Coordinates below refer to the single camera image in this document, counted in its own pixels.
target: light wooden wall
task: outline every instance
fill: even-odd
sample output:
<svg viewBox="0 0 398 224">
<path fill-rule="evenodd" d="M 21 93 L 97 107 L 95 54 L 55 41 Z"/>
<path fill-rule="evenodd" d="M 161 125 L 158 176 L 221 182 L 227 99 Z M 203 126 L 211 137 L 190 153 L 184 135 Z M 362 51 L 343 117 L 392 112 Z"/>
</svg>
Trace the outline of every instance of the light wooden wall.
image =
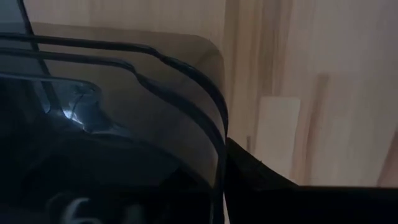
<svg viewBox="0 0 398 224">
<path fill-rule="evenodd" d="M 36 22 L 176 32 L 212 41 L 224 57 L 233 139 L 265 163 L 272 154 L 283 155 L 269 165 L 284 164 L 271 168 L 289 170 L 285 175 L 300 184 L 377 185 L 398 123 L 398 1 L 25 4 Z M 279 108 L 269 110 L 270 99 Z M 269 130 L 278 124 L 286 134 Z"/>
</svg>

